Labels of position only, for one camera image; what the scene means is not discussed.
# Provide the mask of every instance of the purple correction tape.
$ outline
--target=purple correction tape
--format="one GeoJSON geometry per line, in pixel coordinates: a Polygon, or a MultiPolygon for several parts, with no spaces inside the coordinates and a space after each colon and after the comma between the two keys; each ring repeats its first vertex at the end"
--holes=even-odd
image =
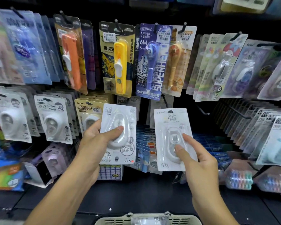
{"type": "Polygon", "coordinates": [[[145,47],[145,54],[147,56],[147,62],[148,62],[147,87],[146,87],[147,94],[152,89],[152,80],[153,80],[154,69],[156,67],[158,52],[159,52],[159,45],[155,41],[149,42],[145,47]]]}

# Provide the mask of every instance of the metal peg hook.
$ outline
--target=metal peg hook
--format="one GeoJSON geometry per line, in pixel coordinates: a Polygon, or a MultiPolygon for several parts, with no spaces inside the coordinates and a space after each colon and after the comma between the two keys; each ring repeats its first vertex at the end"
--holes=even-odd
{"type": "Polygon", "coordinates": [[[60,10],[59,13],[60,13],[61,16],[63,17],[64,22],[65,22],[66,24],[72,24],[72,23],[67,19],[66,15],[64,14],[64,12],[63,12],[62,10],[60,10]]]}
{"type": "Polygon", "coordinates": [[[210,115],[209,112],[208,112],[208,113],[205,113],[198,105],[196,105],[196,106],[197,106],[197,108],[199,109],[199,111],[201,111],[202,114],[204,114],[204,115],[210,115]]]}
{"type": "Polygon", "coordinates": [[[178,34],[181,34],[181,33],[183,33],[185,31],[186,25],[187,25],[187,23],[184,22],[184,24],[182,26],[182,30],[178,31],[178,34]]]}
{"type": "Polygon", "coordinates": [[[162,94],[161,97],[163,98],[163,100],[164,100],[164,102],[165,102],[165,106],[166,106],[167,108],[169,108],[169,105],[168,105],[168,103],[167,103],[167,101],[166,101],[166,99],[165,99],[165,95],[162,94]]]}
{"type": "Polygon", "coordinates": [[[241,117],[245,118],[245,119],[251,119],[251,117],[247,117],[244,116],[242,113],[240,113],[238,110],[234,109],[232,106],[230,106],[229,104],[225,103],[224,101],[221,101],[223,104],[225,104],[226,106],[228,106],[230,109],[232,109],[234,112],[238,113],[241,117]]]}
{"type": "Polygon", "coordinates": [[[242,34],[242,32],[240,31],[232,39],[230,39],[230,41],[236,40],[241,34],[242,34]]]}
{"type": "Polygon", "coordinates": [[[22,14],[19,13],[19,11],[16,10],[14,7],[11,6],[10,9],[11,9],[15,14],[17,14],[20,18],[24,19],[24,17],[22,16],[22,14]]]}
{"type": "Polygon", "coordinates": [[[120,32],[123,32],[123,30],[121,29],[120,25],[119,25],[119,22],[117,19],[114,20],[114,23],[116,24],[116,29],[120,32]]]}
{"type": "Polygon", "coordinates": [[[158,23],[155,23],[155,25],[154,25],[154,33],[155,34],[157,33],[157,26],[158,26],[158,23]]]}

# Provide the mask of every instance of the fingernail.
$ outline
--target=fingernail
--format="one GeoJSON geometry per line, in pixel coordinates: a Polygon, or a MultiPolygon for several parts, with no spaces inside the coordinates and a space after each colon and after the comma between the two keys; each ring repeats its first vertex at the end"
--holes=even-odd
{"type": "Polygon", "coordinates": [[[122,125],[119,125],[119,126],[117,127],[117,129],[123,131],[123,130],[124,130],[124,127],[123,127],[122,125]]]}
{"type": "Polygon", "coordinates": [[[181,145],[176,145],[175,146],[175,151],[180,151],[181,149],[183,149],[183,147],[181,147],[181,145]]]}

